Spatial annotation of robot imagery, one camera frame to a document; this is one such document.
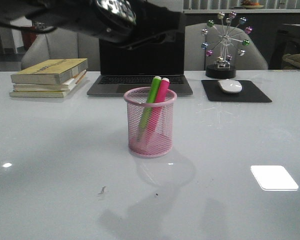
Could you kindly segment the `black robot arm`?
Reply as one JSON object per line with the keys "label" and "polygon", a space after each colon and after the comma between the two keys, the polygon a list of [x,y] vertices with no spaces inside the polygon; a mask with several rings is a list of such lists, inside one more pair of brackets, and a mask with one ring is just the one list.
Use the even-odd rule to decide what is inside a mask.
{"label": "black robot arm", "polygon": [[61,28],[129,50],[172,42],[186,25],[183,13],[146,0],[0,0],[0,27],[22,30],[10,23],[21,17],[45,24],[38,34]]}

